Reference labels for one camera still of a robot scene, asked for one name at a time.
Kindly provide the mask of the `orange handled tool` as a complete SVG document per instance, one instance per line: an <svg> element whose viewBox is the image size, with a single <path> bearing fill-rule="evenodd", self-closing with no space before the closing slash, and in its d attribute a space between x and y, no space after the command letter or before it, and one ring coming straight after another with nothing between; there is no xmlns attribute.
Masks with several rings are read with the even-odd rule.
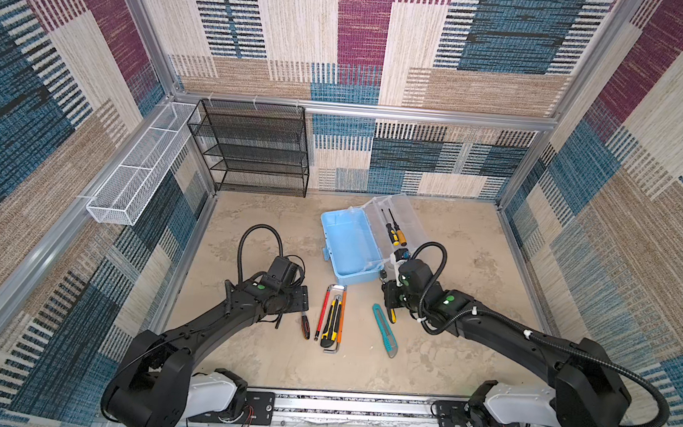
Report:
<svg viewBox="0 0 683 427"><path fill-rule="evenodd" d="M343 294L342 294L342 303L340 304L340 317L339 317L339 325L338 325L338 332L337 332L337 343L335 345L337 351L339 350L342 339L343 339L343 329L345 326L345 314L346 314L346 303L347 303L347 294L349 293L349 290L347 290L348 286L344 286L343 288Z"/></svg>

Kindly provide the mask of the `teal utility knife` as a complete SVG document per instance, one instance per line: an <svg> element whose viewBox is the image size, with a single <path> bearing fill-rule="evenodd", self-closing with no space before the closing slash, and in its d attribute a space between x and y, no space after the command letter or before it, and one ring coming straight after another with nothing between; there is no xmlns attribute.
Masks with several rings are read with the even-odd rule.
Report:
<svg viewBox="0 0 683 427"><path fill-rule="evenodd" d="M384 313L384 310L378 304L372 306L372 311L374 314L373 316L375 317L375 322L379 328L378 331L380 332L383 341L383 347L385 348L388 357L390 357L390 359L394 359L398 354L398 345L397 339L392 332L389 319L387 318L386 313Z"/></svg>

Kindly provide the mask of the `black mesh shelf rack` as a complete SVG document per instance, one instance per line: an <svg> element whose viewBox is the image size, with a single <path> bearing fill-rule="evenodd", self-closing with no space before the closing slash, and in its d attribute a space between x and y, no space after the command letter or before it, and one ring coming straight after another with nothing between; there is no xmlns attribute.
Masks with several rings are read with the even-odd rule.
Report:
<svg viewBox="0 0 683 427"><path fill-rule="evenodd" d="M217 191L306 196L310 151L303 107L206 98L187 125Z"/></svg>

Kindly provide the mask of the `yellow black utility knife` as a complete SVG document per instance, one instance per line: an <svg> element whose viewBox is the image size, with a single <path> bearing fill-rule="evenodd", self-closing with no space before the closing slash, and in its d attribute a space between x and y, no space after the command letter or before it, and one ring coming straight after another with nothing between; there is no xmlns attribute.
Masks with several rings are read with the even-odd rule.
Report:
<svg viewBox="0 0 683 427"><path fill-rule="evenodd" d="M342 303L342 296L337 295L332 307L329 311L329 317L327 318L326 327L324 327L324 332L321 336L321 347L324 350L331 350L335 348L337 343L337 333L340 318L340 304Z"/></svg>

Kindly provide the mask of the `light blue plastic tool box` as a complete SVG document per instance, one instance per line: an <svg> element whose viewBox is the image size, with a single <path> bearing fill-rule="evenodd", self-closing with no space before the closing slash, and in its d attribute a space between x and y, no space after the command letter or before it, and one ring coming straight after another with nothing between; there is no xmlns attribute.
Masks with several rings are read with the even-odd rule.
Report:
<svg viewBox="0 0 683 427"><path fill-rule="evenodd" d="M382 211L391 222L388 209L407 238L407 246L393 246ZM396 248L414 252L428 240L417 212L405 194L376 196L360 206L320 215L325 236L324 258L332 263L338 285L354 286L380 278L382 272L395 277Z"/></svg>

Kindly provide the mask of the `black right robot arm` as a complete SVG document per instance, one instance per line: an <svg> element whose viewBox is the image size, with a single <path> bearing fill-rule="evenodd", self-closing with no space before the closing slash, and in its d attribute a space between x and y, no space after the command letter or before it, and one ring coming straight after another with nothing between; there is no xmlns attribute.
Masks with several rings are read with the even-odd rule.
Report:
<svg viewBox="0 0 683 427"><path fill-rule="evenodd" d="M559 427L619 427L632 398L602 346L534 331L459 290L445 290L431 268L414 259L398 277L381 273L388 313L404 308L440 333L471 340L514 361L554 391L550 409Z"/></svg>

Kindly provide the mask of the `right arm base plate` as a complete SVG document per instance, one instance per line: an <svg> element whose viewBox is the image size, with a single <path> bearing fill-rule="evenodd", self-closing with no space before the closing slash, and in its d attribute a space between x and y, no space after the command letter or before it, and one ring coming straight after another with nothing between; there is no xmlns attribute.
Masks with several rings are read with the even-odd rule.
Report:
<svg viewBox="0 0 683 427"><path fill-rule="evenodd" d="M521 427L518 423L500 424L484 407L467 401L433 401L430 412L438 427Z"/></svg>

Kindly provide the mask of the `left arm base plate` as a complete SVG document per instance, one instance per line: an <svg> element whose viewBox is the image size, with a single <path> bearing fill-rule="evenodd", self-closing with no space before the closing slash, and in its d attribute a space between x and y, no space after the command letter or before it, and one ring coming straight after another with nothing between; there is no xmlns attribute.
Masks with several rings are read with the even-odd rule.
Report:
<svg viewBox="0 0 683 427"><path fill-rule="evenodd" d="M276 395L268 391L249 391L247 400L240 413L231 416L229 413L211 412L189 417L188 422L238 427L250 419L250 427L270 426L276 407Z"/></svg>

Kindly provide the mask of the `orange handled screwdriver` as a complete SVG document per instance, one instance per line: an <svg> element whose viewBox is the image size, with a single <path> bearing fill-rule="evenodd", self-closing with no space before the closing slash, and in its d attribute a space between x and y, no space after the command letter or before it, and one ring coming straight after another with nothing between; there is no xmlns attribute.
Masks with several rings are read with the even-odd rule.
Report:
<svg viewBox="0 0 683 427"><path fill-rule="evenodd" d="M391 223L393 226L393 233L396 236L395 238L395 245L400 245L402 247L407 246L407 238L404 235L403 230L400 228L399 224L395 220L395 216L393 215L391 209L388 209L389 216L391 217Z"/></svg>

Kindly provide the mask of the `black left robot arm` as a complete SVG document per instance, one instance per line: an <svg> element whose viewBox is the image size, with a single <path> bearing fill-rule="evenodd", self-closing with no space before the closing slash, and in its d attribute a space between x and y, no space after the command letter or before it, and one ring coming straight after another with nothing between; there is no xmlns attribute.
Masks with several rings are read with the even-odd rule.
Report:
<svg viewBox="0 0 683 427"><path fill-rule="evenodd" d="M308 309L303 266L277 256L260 271L234 285L226 298L196 319L161 334L140 332L128 346L106 386L100 410L126 427L176 427L203 413L243 410L247 384L227 369L196 378L198 363L227 339L268 316Z"/></svg>

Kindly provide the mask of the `black handled screwdriver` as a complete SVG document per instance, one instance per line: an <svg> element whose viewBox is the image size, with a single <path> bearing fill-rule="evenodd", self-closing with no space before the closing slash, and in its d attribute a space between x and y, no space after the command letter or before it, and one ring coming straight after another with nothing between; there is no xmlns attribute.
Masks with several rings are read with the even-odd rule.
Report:
<svg viewBox="0 0 683 427"><path fill-rule="evenodd" d="M388 220L387 215L385 215L385 212L382 211L382 213L383 213L383 218L385 221L385 226L386 226L386 230L388 233L389 240L391 241L393 246L399 246L399 238L398 238L396 230L394 230L394 226Z"/></svg>

